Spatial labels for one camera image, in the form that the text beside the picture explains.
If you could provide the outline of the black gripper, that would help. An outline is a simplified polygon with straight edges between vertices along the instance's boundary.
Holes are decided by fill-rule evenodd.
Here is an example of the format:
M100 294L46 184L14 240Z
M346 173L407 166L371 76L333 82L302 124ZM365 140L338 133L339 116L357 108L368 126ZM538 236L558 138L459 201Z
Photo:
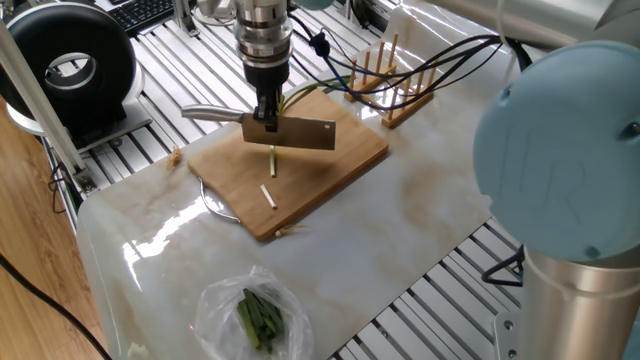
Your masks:
M267 68L244 65L244 74L256 91L257 106L254 108L253 119L262 124L267 132L277 132L280 94L283 84L289 78L289 63Z

